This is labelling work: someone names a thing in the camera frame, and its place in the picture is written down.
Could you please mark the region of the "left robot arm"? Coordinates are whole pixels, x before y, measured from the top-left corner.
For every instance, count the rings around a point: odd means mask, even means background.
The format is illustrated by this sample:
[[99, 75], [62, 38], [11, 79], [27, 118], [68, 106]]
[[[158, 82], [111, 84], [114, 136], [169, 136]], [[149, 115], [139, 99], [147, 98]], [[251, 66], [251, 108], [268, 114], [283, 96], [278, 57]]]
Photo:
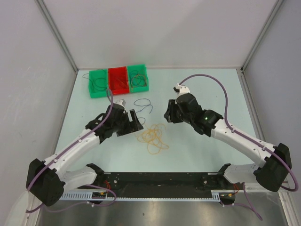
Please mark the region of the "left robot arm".
[[72, 189], [87, 185], [101, 187], [104, 177], [101, 168], [95, 164], [72, 172], [68, 168], [114, 133], [120, 137], [142, 129], [134, 109], [127, 112], [122, 104], [109, 105], [106, 112], [91, 120], [69, 146], [43, 161], [34, 159], [30, 163], [26, 189], [50, 207]]

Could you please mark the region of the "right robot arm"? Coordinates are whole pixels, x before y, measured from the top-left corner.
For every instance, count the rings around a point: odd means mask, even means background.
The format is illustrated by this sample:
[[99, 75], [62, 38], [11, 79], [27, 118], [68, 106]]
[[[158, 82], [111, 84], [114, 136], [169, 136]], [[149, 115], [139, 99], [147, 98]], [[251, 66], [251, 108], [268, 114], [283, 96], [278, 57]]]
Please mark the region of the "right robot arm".
[[253, 164], [225, 164], [217, 184], [228, 189], [236, 183], [259, 183], [265, 189], [277, 192], [292, 168], [289, 148], [280, 143], [275, 146], [263, 142], [231, 127], [222, 115], [213, 110], [202, 109], [191, 93], [168, 101], [164, 118], [169, 123], [185, 122], [201, 134], [220, 140], [238, 150]]

